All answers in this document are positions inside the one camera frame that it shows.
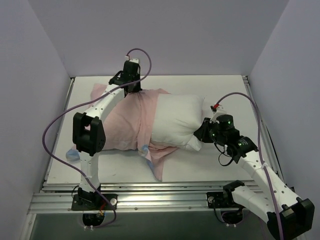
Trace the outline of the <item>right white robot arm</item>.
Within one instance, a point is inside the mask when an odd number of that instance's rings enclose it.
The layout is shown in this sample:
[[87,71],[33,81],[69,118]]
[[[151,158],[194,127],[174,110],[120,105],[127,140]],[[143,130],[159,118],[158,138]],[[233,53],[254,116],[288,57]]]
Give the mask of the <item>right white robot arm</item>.
[[225,205],[240,205],[250,210],[266,223],[276,240],[293,240],[311,230],[315,213],[312,201],[300,198],[287,187],[263,160],[256,144],[234,127],[232,115],[222,114],[215,120],[206,117],[194,135],[203,143],[223,147],[264,193],[261,196],[235,180],[223,187]]

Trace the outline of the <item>blue and pink printed pillowcase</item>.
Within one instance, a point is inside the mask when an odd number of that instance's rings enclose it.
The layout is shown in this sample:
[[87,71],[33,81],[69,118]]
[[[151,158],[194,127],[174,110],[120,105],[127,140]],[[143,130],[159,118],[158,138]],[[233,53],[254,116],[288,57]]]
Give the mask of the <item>blue and pink printed pillowcase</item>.
[[158,97],[167,93],[161,88],[130,93],[112,109],[103,123],[106,142],[102,150],[137,150],[146,158],[158,181],[163,180],[165,156],[178,149],[152,139]]

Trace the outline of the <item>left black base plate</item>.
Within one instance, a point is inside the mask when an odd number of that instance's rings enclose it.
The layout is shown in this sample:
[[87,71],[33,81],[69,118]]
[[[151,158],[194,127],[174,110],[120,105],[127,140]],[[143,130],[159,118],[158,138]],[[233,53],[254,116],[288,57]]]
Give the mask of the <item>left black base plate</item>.
[[93,210],[112,210],[117,209],[118,195],[103,194],[104,198],[99,194],[94,194],[91,197],[85,198],[75,194],[72,198],[72,211],[93,211]]

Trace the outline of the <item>aluminium front rail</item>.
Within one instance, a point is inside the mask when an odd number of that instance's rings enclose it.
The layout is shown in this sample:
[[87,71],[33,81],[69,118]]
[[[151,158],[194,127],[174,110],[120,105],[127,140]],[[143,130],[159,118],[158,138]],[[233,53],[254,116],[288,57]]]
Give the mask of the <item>aluminium front rail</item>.
[[[118,213],[208,211],[207,193],[221,192],[226,181],[102,184],[104,194],[117,195]],[[35,193],[29,214],[72,212],[72,184],[45,184]]]

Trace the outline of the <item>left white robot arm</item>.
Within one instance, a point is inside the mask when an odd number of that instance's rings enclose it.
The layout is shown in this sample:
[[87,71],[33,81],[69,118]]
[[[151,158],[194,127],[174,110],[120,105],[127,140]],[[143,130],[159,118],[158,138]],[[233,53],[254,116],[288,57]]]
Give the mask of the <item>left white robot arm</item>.
[[100,206],[101,197],[97,189],[101,186],[99,171],[99,155],[106,143],[103,123],[113,108],[128,93],[141,90],[141,67],[137,58],[124,62],[123,70],[112,77],[101,94],[101,99],[92,103],[83,113],[73,116],[72,141],[80,159],[81,176],[78,197],[90,210]]

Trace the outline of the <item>white pillow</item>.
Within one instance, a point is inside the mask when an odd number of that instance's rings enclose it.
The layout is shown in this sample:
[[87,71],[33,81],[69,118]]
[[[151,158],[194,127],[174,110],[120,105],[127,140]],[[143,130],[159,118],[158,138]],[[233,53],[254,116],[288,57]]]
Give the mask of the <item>white pillow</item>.
[[154,145],[200,151],[203,144],[195,136],[202,123],[204,98],[193,94],[158,96],[151,142]]

